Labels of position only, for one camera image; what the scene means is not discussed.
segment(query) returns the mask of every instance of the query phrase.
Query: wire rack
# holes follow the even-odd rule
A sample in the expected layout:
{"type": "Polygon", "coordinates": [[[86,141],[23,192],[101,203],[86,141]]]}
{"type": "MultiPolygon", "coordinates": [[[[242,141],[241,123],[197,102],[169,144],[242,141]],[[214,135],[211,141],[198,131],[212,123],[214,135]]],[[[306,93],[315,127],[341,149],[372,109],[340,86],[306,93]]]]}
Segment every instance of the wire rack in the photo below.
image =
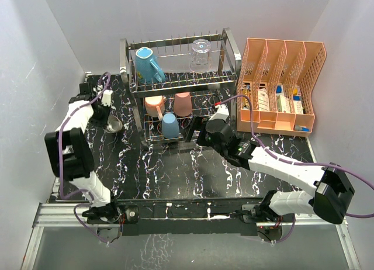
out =
{"type": "MultiPolygon", "coordinates": [[[[158,119],[149,117],[144,109],[143,99],[148,96],[163,95],[166,98],[166,112],[172,112],[173,94],[191,92],[192,99],[197,102],[199,98],[212,99],[217,92],[228,88],[232,95],[236,92],[237,79],[240,74],[241,56],[234,37],[229,28],[223,29],[222,34],[204,34],[186,37],[177,37],[156,41],[141,41],[139,43],[128,43],[126,39],[120,41],[120,73],[121,79],[129,94],[133,107],[137,131],[145,148],[152,143],[167,143],[181,141],[182,136],[176,139],[165,139],[161,134],[161,123],[158,119]],[[197,39],[206,39],[211,42],[212,65],[205,73],[194,73],[189,68],[190,47],[197,39]],[[163,83],[152,82],[144,85],[138,82],[136,77],[135,53],[136,50],[148,47],[153,50],[157,63],[162,68],[166,81],[163,83]]],[[[212,105],[200,105],[193,103],[193,114],[209,116],[212,105]]],[[[179,117],[178,122],[181,129],[188,124],[188,117],[179,117]]],[[[236,112],[231,112],[231,121],[236,120],[236,112]]]]}

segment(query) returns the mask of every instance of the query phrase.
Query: marble tabletop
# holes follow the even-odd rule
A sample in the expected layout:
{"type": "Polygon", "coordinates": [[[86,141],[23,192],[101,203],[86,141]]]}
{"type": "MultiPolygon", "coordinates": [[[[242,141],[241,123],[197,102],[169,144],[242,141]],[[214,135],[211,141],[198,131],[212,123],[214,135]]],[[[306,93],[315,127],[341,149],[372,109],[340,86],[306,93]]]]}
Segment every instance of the marble tabletop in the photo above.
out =
{"type": "MultiPolygon", "coordinates": [[[[111,77],[111,114],[124,125],[118,134],[89,126],[86,137],[95,159],[96,173],[118,200],[263,197],[269,190],[292,191],[297,187],[271,175],[236,168],[211,148],[196,143],[163,144],[143,150],[136,131],[133,108],[119,75],[111,77]]],[[[240,133],[250,138],[249,133],[240,133]]],[[[312,162],[304,137],[259,134],[271,150],[300,161],[312,162]]],[[[76,190],[69,183],[64,191],[76,190]]],[[[83,196],[71,200],[82,201],[83,196]]],[[[49,202],[59,202],[57,190],[49,202]]]]}

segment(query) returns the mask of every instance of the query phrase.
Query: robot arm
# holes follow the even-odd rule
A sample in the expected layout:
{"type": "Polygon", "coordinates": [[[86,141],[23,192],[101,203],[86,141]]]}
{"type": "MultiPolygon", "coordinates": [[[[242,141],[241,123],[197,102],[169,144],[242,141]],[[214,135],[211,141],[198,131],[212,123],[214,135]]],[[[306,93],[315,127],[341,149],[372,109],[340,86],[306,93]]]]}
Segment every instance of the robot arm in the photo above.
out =
{"type": "Polygon", "coordinates": [[[183,132],[186,141],[199,130],[197,144],[213,147],[231,165],[272,175],[302,191],[269,191],[250,216],[273,220],[289,213],[316,214],[334,224],[341,224],[355,193],[346,174],[337,169],[293,165],[296,159],[275,154],[291,164],[270,156],[253,141],[237,137],[226,123],[228,110],[219,105],[209,120],[195,116],[183,132]]]}
{"type": "MultiPolygon", "coordinates": [[[[90,83],[84,82],[79,86],[79,95],[69,101],[68,112],[64,121],[70,117],[63,129],[63,166],[64,181],[75,185],[78,189],[84,189],[85,197],[92,202],[91,208],[83,215],[90,218],[107,218],[117,216],[116,202],[110,190],[105,187],[95,172],[94,157],[86,141],[84,133],[88,123],[95,126],[106,127],[110,112],[112,91],[106,90],[100,100],[88,104],[96,93],[90,83]]],[[[45,142],[52,170],[59,177],[58,159],[58,132],[45,135],[45,142]]]]}

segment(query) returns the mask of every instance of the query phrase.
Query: white wall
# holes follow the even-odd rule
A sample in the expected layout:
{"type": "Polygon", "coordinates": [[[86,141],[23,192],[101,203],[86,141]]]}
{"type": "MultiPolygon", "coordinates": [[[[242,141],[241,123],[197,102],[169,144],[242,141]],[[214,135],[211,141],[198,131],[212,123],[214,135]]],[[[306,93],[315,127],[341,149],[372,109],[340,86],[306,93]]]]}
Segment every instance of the white wall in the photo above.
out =
{"type": "MultiPolygon", "coordinates": [[[[327,59],[313,91],[310,141],[318,161],[336,162],[374,182],[373,16],[374,0],[331,0],[314,28],[310,40],[325,43],[327,59]]],[[[349,212],[374,213],[374,191],[352,183],[349,212]]],[[[374,219],[348,223],[362,269],[373,269],[374,219]]]]}
{"type": "Polygon", "coordinates": [[[0,0],[0,268],[19,269],[54,181],[44,145],[84,77],[45,0],[0,0]]]}
{"type": "Polygon", "coordinates": [[[119,39],[221,32],[230,27],[243,51],[247,37],[307,39],[328,0],[47,0],[85,71],[118,72],[119,39]]]}

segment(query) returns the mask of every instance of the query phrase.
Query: gray floor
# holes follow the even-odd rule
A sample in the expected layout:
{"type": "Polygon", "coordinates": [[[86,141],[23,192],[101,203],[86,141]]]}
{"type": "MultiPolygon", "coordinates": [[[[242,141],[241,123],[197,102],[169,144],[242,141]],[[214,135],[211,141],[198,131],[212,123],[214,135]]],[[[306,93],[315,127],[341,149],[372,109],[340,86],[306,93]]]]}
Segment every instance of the gray floor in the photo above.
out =
{"type": "Polygon", "coordinates": [[[257,240],[152,234],[107,248],[83,228],[45,228],[34,269],[348,269],[334,225],[296,226],[273,247],[257,240]]]}

